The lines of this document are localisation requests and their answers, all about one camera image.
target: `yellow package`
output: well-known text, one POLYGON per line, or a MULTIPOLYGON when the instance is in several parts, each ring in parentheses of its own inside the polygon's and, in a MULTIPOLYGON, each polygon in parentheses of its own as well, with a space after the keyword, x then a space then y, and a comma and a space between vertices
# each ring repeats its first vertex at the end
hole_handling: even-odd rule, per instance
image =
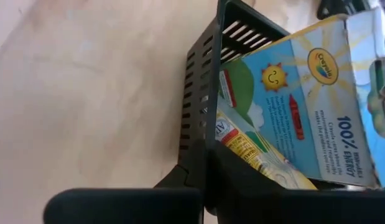
POLYGON ((216 140, 221 141, 251 167, 287 189, 316 189, 308 178, 295 169, 260 134, 254 134, 261 147, 218 110, 216 140))

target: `black plastic basket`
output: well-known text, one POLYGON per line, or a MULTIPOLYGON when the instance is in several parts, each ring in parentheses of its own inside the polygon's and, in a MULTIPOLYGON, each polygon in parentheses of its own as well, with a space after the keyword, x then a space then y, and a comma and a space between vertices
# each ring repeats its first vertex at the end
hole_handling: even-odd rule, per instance
POLYGON ((317 11, 318 19, 325 19, 336 14, 352 15, 370 9, 367 0, 322 0, 317 11))
POLYGON ((215 144, 220 65, 288 35, 240 0, 219 0, 217 15, 188 51, 179 160, 191 145, 215 144))

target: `black plastic part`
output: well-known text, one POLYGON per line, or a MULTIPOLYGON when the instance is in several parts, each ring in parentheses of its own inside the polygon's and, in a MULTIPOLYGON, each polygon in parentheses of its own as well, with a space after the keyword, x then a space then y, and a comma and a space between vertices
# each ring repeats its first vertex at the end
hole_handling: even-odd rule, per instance
POLYGON ((240 0, 219 0, 216 17, 187 54, 179 161, 196 140, 215 145, 220 65, 288 34, 240 0))
POLYGON ((73 189, 52 198, 45 224, 203 223, 198 189, 73 189))
POLYGON ((367 0, 322 0, 317 11, 318 19, 325 19, 336 14, 352 15, 370 9, 367 0))

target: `cardboard box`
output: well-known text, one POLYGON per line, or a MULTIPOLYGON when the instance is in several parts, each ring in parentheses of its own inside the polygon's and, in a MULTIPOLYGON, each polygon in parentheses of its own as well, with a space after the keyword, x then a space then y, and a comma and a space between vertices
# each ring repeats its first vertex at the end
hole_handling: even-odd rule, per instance
POLYGON ((381 23, 380 9, 331 17, 226 63, 220 95, 307 177, 385 187, 385 115, 366 100, 385 86, 381 23))

